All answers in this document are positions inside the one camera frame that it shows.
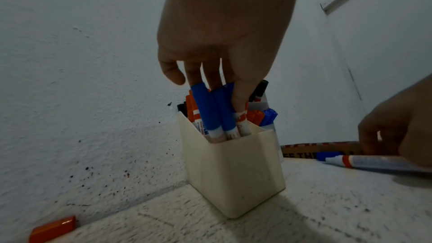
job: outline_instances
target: beige plastic container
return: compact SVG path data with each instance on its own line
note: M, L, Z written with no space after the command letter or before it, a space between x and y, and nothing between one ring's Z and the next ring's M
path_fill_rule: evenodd
M229 218L285 189L273 130L249 123L252 135L211 144L178 113L189 183Z

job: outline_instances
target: speckled countertop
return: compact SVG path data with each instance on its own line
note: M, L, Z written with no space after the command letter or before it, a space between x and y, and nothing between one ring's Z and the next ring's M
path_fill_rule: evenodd
M190 185L55 240L62 242L431 242L432 178L282 164L287 188L224 217Z

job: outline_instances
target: hand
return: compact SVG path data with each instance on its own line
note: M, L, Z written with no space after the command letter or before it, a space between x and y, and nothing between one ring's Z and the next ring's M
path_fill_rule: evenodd
M185 83L177 61L184 61L191 86L234 82L232 105L244 110L250 94L267 75L291 19L295 0L166 0L157 40L163 73Z
M432 74L378 105L359 124L365 154L380 154L377 132L389 152L432 167Z

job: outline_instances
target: blue marker cap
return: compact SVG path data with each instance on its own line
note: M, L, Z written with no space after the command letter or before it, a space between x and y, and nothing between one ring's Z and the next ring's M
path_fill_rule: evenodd
M269 108L268 111L270 111L270 113L271 113L271 117L270 117L268 124L271 125L273 123L273 121L275 120L276 116L278 115L278 113L271 108Z
M344 155L342 152L317 152L316 160L320 162L325 162L326 158L334 158L335 156Z
M226 99L229 103L229 108L230 108L231 113L235 113L233 105L231 104L231 97L233 95L234 83L226 84L222 88L224 89L225 96L226 96Z
M265 116L264 119L262 119L260 126L266 126L270 124L269 121L271 119L271 112L269 110L264 110L263 112Z
M224 131L229 131L236 127L233 113L231 111L231 102L226 99L226 94L222 88L212 90L211 92L219 111L220 123Z
M208 92L204 83L199 83L190 87L193 98L197 103L199 114L207 130L215 130L221 126L217 114L216 104L213 97Z

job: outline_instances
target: orange marker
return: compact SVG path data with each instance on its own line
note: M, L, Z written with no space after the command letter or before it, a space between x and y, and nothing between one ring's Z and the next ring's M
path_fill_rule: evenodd
M255 116L257 114L255 113L255 111L248 111L246 114L246 118L248 121L253 122L253 119L255 119Z
M31 232L29 243L44 243L75 230L77 219L75 216L63 218L43 226L39 226Z
M188 119L189 122L194 123L194 111L192 110L192 104L190 102L190 95L186 96L186 107L188 109Z
M199 109L197 103L195 102L194 96L192 95L192 90L189 90L190 103L192 105L194 124L198 131L203 135L208 135L207 130L204 128L203 120L201 119L201 115L199 114Z
M266 115L261 110L255 110L255 118L253 119L253 123L257 126L260 126L262 119L264 119Z

